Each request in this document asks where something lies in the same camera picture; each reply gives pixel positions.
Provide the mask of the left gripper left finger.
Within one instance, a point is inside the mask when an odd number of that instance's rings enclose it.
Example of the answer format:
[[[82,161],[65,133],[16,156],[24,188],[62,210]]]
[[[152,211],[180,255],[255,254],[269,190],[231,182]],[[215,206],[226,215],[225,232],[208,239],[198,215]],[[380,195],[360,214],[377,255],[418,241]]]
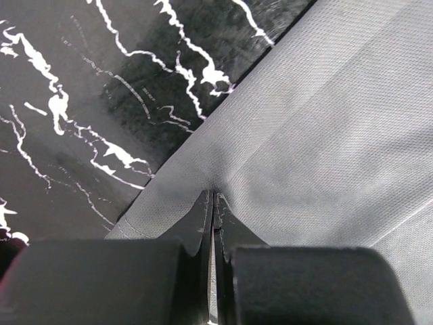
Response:
[[[206,324],[212,246],[212,192],[204,190],[192,208],[159,236],[181,246],[175,276],[171,324]]]

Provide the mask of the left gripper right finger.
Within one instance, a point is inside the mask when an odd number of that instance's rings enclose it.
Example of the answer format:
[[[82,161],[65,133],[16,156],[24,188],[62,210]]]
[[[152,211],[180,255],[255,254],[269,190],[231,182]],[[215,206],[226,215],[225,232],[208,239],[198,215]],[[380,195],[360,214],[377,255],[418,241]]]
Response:
[[[219,324],[235,324],[232,252],[239,246],[267,247],[268,244],[233,214],[222,193],[213,196],[212,218],[218,321]]]

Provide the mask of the grey t-shirt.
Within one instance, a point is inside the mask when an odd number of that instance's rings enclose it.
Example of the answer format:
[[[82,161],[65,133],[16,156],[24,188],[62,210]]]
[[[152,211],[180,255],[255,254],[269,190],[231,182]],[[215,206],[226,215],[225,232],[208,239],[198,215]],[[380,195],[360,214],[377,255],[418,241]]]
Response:
[[[269,244],[377,250],[431,324],[432,2],[316,2],[108,236],[159,236],[203,190]]]

